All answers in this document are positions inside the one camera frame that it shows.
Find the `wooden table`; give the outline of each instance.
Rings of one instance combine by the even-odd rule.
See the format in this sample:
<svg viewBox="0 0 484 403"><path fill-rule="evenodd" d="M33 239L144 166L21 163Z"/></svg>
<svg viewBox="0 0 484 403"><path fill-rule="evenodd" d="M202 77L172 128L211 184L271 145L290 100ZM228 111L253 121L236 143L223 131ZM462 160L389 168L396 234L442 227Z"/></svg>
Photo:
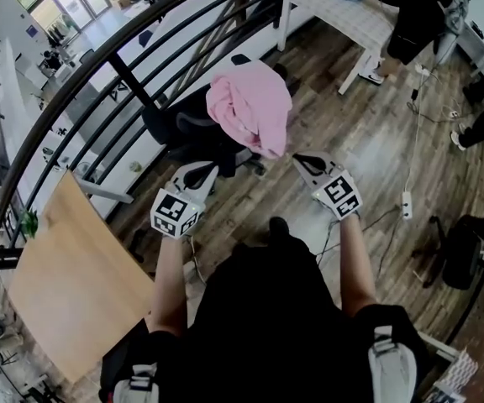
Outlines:
<svg viewBox="0 0 484 403"><path fill-rule="evenodd" d="M362 56L355 63L350 74L339 89L339 94L345 94L347 88L366 66L373 56L380 56L382 47L392 34L394 23L390 15L398 9L382 5L377 0L348 2L346 0L283 0L277 48L285 49L291 5L308 10L317 18L335 27L364 48Z"/></svg>
<svg viewBox="0 0 484 403"><path fill-rule="evenodd" d="M153 282L66 172L27 242L9 295L54 365L75 382L150 310Z"/></svg>

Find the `power strip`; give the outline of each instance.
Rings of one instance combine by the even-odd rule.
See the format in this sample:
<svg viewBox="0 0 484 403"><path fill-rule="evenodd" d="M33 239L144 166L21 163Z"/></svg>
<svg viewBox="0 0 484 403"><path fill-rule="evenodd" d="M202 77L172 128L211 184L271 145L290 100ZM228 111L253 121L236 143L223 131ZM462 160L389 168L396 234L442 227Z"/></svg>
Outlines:
<svg viewBox="0 0 484 403"><path fill-rule="evenodd" d="M403 191L401 195L402 219L409 220L413 217L412 194L410 191Z"/></svg>

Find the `green plant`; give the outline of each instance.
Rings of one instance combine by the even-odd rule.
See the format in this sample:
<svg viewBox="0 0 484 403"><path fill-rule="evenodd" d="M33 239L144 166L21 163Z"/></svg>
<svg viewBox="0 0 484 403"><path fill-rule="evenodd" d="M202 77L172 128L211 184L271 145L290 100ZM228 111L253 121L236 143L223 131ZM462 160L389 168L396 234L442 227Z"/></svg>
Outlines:
<svg viewBox="0 0 484 403"><path fill-rule="evenodd" d="M22 231L24 235L29 238L34 238L38 229L39 218L37 217L37 211L24 212L24 218L22 219Z"/></svg>

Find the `white cable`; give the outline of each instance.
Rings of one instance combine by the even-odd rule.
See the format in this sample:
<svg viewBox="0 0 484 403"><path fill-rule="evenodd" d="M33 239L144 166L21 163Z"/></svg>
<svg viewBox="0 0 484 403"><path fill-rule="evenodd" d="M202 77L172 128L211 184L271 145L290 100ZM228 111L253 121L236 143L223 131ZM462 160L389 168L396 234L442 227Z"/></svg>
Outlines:
<svg viewBox="0 0 484 403"><path fill-rule="evenodd" d="M410 181L410 175L412 174L413 162L416 159L416 149L418 148L419 127L421 126L421 103L422 103L421 85L423 83L423 79L424 79L424 75L422 73L421 78L419 79L419 90L418 90L419 106L418 106L418 126L416 127L416 139L414 140L414 143L413 143L412 159L410 159L410 165L408 166L408 177L407 177L407 181L404 183L404 190L403 191L408 191L408 182Z"/></svg>
<svg viewBox="0 0 484 403"><path fill-rule="evenodd" d="M201 280L201 282L205 286L207 286L207 282L205 282L203 275L201 275L201 270L199 270L199 263L197 262L197 256L195 255L195 248L193 246L193 236L190 236L190 245L192 246L192 261L193 261L193 265L195 266L195 271L197 272L197 276L199 276L199 279Z"/></svg>

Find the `black shirt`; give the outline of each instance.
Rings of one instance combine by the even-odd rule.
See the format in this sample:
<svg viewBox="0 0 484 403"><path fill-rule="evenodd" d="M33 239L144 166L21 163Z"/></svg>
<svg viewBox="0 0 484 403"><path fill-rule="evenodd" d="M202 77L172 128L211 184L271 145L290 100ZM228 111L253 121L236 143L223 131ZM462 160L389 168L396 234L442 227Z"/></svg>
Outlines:
<svg viewBox="0 0 484 403"><path fill-rule="evenodd" d="M132 342L118 379L158 363L160 402L372 401L367 352L374 328L393 325L419 370L426 348L399 306L355 318L335 306L314 255L288 237L240 248L208 280L194 324L181 338L153 332Z"/></svg>

